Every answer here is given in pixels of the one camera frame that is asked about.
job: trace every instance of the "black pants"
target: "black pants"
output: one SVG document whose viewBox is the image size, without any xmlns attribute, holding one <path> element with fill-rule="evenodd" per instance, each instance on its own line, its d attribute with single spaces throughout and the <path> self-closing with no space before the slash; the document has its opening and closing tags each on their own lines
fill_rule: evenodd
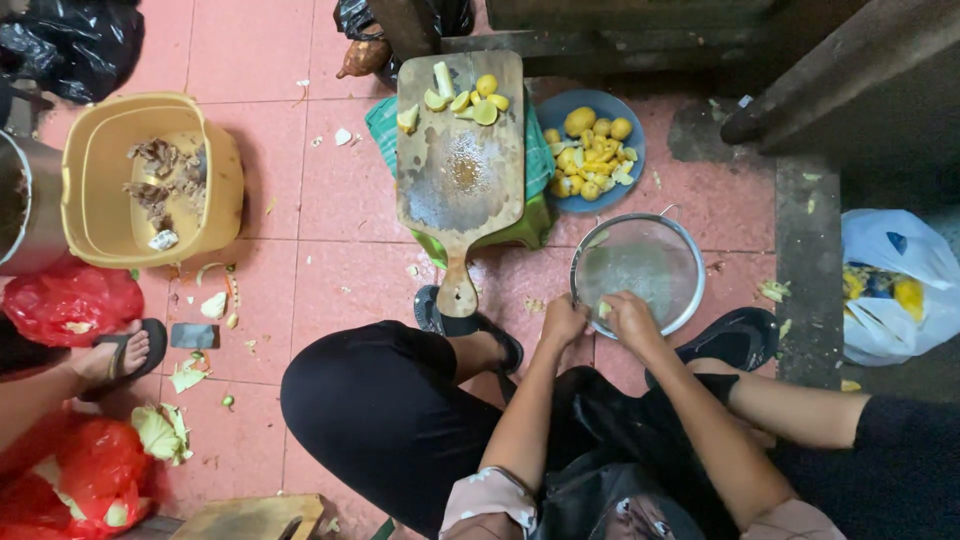
<svg viewBox="0 0 960 540">
<path fill-rule="evenodd" d="M 397 321 L 340 331 L 290 364 L 280 391 L 283 417 L 328 471 L 405 526 L 434 538 L 450 488 L 476 472 L 501 415 L 454 386 L 455 370 L 453 348 L 436 334 Z M 736 381 L 726 377 L 732 378 L 726 390 L 716 380 L 708 384 L 721 400 Z M 548 472 L 596 444 L 567 406 L 585 380 L 612 388 L 589 367 L 558 377 Z M 617 399 L 655 428 L 683 437 L 662 391 Z M 800 496 L 850 538 L 960 538 L 955 406 L 874 397 L 852 450 L 780 444 L 771 458 Z"/>
</svg>

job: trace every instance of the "blue plate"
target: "blue plate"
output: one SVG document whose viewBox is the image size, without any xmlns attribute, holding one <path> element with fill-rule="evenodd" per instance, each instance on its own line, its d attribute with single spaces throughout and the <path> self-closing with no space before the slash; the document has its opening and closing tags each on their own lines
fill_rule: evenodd
<svg viewBox="0 0 960 540">
<path fill-rule="evenodd" d="M 554 197 L 549 189 L 544 190 L 547 200 L 551 205 L 569 212 L 596 212 L 597 210 L 608 207 L 622 199 L 630 189 L 636 185 L 636 179 L 640 177 L 643 171 L 643 163 L 647 154 L 647 141 L 643 136 L 643 128 L 636 114 L 627 104 L 611 96 L 607 92 L 600 90 L 570 90 L 559 96 L 552 97 L 537 107 L 537 121 L 540 122 L 540 128 L 548 130 L 555 128 L 560 132 L 563 140 L 566 140 L 564 133 L 564 120 L 566 116 L 580 107 L 590 107 L 597 113 L 597 118 L 626 118 L 634 126 L 634 130 L 623 141 L 624 146 L 629 146 L 636 150 L 636 163 L 630 171 L 630 176 L 634 177 L 634 182 L 630 185 L 617 184 L 613 189 L 606 193 L 601 193 L 596 201 L 587 201 L 583 197 L 571 196 L 565 199 Z"/>
</svg>

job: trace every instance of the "black plastic bag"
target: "black plastic bag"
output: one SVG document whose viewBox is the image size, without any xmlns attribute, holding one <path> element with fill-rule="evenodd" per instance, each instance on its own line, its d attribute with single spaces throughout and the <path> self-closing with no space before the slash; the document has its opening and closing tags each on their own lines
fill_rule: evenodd
<svg viewBox="0 0 960 540">
<path fill-rule="evenodd" d="M 433 27 L 441 37 L 466 36 L 473 32 L 473 3 L 470 0 L 420 0 L 430 9 Z M 333 20 L 337 31 L 348 39 L 370 41 L 383 36 L 383 32 L 363 34 L 375 20 L 367 0 L 339 0 L 333 9 Z M 380 81 L 396 89 L 396 74 L 400 71 L 400 61 L 396 55 L 390 56 L 386 64 L 376 73 Z"/>
<path fill-rule="evenodd" d="M 14 79 L 80 104 L 103 101 L 140 56 L 137 0 L 31 0 L 0 23 L 0 59 Z"/>
</svg>

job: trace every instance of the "green plastic stool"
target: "green plastic stool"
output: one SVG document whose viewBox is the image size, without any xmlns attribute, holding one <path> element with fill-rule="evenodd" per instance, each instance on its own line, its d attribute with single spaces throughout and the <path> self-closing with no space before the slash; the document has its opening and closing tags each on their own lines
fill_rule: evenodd
<svg viewBox="0 0 960 540">
<path fill-rule="evenodd" d="M 477 240 L 470 249 L 504 242 L 520 242 L 527 249 L 536 251 L 546 245 L 553 222 L 554 217 L 550 214 L 550 209 L 546 205 L 546 198 L 543 197 L 541 192 L 527 201 L 523 208 L 523 216 L 520 217 L 519 221 L 502 231 L 487 234 Z M 430 256 L 430 260 L 433 260 L 437 267 L 445 270 L 446 250 L 444 250 L 444 246 L 429 234 L 418 233 L 417 231 L 411 231 L 411 233 L 423 247 L 423 251 Z"/>
</svg>

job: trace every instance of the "red plastic bag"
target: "red plastic bag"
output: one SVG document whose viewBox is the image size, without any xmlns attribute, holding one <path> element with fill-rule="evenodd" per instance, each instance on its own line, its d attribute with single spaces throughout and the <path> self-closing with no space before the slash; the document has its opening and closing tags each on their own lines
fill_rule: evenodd
<svg viewBox="0 0 960 540">
<path fill-rule="evenodd" d="M 73 265 L 7 283 L 3 310 L 27 339 L 52 347 L 89 347 L 98 335 L 139 318 L 143 293 L 127 270 Z"/>
<path fill-rule="evenodd" d="M 105 540 L 132 527 L 150 509 L 151 460 L 129 424 L 85 416 L 55 454 L 0 490 L 0 540 Z"/>
</svg>

